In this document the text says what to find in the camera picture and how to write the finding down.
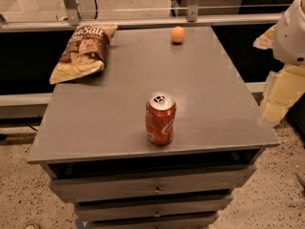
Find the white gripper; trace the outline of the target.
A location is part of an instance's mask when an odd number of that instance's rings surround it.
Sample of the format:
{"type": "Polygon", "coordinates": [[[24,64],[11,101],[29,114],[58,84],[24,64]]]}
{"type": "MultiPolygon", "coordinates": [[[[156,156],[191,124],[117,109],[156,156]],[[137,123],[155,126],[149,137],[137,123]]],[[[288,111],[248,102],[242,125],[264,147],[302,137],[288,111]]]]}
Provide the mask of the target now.
{"type": "Polygon", "coordinates": [[[294,0],[253,46],[273,48],[276,60],[293,64],[285,65],[278,73],[270,72],[266,79],[258,121],[261,125],[277,125],[305,94],[305,0],[294,0]]]}

